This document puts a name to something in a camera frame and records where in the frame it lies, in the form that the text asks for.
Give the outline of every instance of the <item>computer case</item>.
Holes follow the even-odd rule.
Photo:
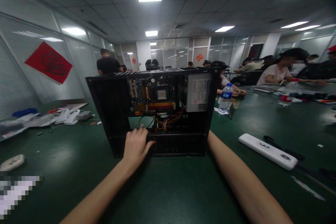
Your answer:
[[[205,153],[220,69],[162,69],[86,77],[115,157],[122,157],[131,119],[152,119],[153,155]]]

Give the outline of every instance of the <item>white power strip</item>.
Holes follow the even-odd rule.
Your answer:
[[[239,137],[239,142],[251,148],[255,152],[258,152],[259,154],[263,155],[264,157],[268,158],[269,160],[273,161],[274,163],[286,170],[292,170],[298,162],[295,157],[249,134],[245,133],[244,135],[241,135]]]

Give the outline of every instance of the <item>hand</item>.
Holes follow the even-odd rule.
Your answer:
[[[319,84],[321,86],[326,86],[328,83],[325,80],[313,80],[313,83]]]
[[[149,141],[146,144],[147,134],[148,130],[143,128],[127,132],[122,162],[132,172],[140,166],[151,146],[156,143],[156,141]]]

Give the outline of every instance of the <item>green table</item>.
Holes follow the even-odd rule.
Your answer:
[[[214,112],[211,130],[253,170],[294,223],[326,223],[335,197],[299,170],[286,171],[238,142],[249,133],[273,137],[306,156],[303,165],[336,169],[336,125],[330,106],[309,103],[277,106],[278,97],[253,92],[240,100],[232,120]],[[85,107],[95,112],[92,101]],[[46,112],[69,101],[38,108]],[[102,125],[62,125],[31,129],[0,143],[1,161],[24,154],[20,175],[43,175],[43,183],[9,215],[9,223],[60,222],[120,161],[112,155]],[[315,198],[296,177],[319,193]],[[101,223],[248,223],[212,155],[147,158],[110,204]]]

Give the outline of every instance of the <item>blue object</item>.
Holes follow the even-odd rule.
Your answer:
[[[13,116],[19,118],[22,116],[26,116],[28,114],[36,114],[36,113],[37,113],[36,108],[27,108],[26,110],[21,110],[21,111],[13,113]]]

